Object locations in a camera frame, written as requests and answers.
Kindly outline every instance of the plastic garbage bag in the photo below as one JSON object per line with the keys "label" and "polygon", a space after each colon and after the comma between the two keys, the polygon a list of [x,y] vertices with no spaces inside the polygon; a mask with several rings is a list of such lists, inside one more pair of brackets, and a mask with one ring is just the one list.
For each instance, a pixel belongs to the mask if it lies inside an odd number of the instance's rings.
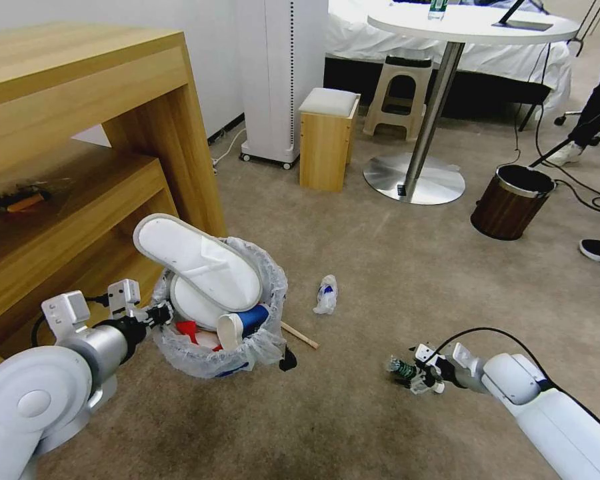
{"label": "plastic garbage bag", "polygon": [[332,315],[338,298],[338,284],[333,275],[327,275],[320,282],[318,289],[318,304],[313,309],[314,313]]}
{"label": "plastic garbage bag", "polygon": [[[191,342],[186,335],[180,335],[174,324],[154,329],[153,341],[172,367],[199,378],[224,377],[239,370],[253,370],[256,363],[268,365],[277,363],[285,352],[286,340],[282,336],[282,308],[287,293],[287,277],[284,271],[269,254],[253,243],[239,238],[222,239],[230,247],[241,253],[258,267],[262,279],[262,297],[271,314],[252,336],[236,350],[217,352]],[[168,298],[169,283],[173,273],[164,270],[155,285],[151,296],[152,303]],[[174,322],[179,319],[175,314]]]}

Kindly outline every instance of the round table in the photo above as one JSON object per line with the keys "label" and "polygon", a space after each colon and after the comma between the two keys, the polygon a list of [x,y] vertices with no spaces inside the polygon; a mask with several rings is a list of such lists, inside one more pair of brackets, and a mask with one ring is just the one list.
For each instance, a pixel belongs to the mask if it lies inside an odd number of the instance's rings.
{"label": "round table", "polygon": [[550,28],[536,31],[494,25],[505,12],[492,7],[450,5],[442,20],[429,20],[428,5],[390,3],[369,14],[369,24],[380,30],[447,42],[413,153],[372,158],[364,170],[372,188],[394,200],[420,205],[448,203],[462,195],[465,180],[459,169],[427,158],[427,152],[465,43],[551,43],[568,40],[578,30],[574,21],[527,11],[516,11],[511,20],[551,24]]}

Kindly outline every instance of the metal table leg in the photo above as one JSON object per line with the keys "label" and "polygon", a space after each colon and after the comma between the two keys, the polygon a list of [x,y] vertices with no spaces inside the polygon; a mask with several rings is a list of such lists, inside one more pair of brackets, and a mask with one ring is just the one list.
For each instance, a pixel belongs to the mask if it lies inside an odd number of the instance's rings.
{"label": "metal table leg", "polygon": [[413,153],[374,157],[365,167],[368,184],[383,195],[405,203],[440,205],[456,200],[464,192],[465,180],[457,167],[427,158],[464,46],[447,43]]}

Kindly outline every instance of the beige carpet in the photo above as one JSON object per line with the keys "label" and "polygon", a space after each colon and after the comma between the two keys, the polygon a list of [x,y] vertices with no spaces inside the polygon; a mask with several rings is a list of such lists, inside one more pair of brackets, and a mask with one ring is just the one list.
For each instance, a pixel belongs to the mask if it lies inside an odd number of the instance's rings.
{"label": "beige carpet", "polygon": [[[588,45],[575,66],[572,107],[599,71],[600,45]],[[573,124],[552,120],[541,130],[544,149]],[[521,147],[522,161],[534,160],[532,129]],[[284,268],[284,320],[320,349],[290,337],[295,370],[201,381],[170,368],[146,342],[121,368],[117,396],[42,460],[40,478],[555,478],[493,398],[452,387],[415,397],[388,380],[383,364],[419,342],[496,326],[527,342],[600,416],[600,264],[577,250],[580,238],[600,238],[600,214],[560,188],[523,239],[492,240],[469,216],[495,166],[513,158],[511,122],[441,121],[431,153],[459,165],[467,182],[448,205],[402,205],[367,186],[367,160],[404,148],[391,132],[370,139],[358,131],[344,192],[330,194],[301,189],[298,168],[240,162],[236,147],[217,177],[230,233]],[[600,188],[600,146],[570,171]],[[328,273],[341,291],[336,314],[320,317],[311,308]],[[464,342],[483,356],[519,351],[490,333]]]}

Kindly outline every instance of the brown trash bin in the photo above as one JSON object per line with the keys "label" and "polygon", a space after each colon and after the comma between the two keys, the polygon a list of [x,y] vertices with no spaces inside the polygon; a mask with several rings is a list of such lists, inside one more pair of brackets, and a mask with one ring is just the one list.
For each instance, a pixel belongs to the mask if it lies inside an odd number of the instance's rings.
{"label": "brown trash bin", "polygon": [[522,165],[502,165],[471,215],[471,224],[498,240],[518,240],[556,184],[542,172]]}

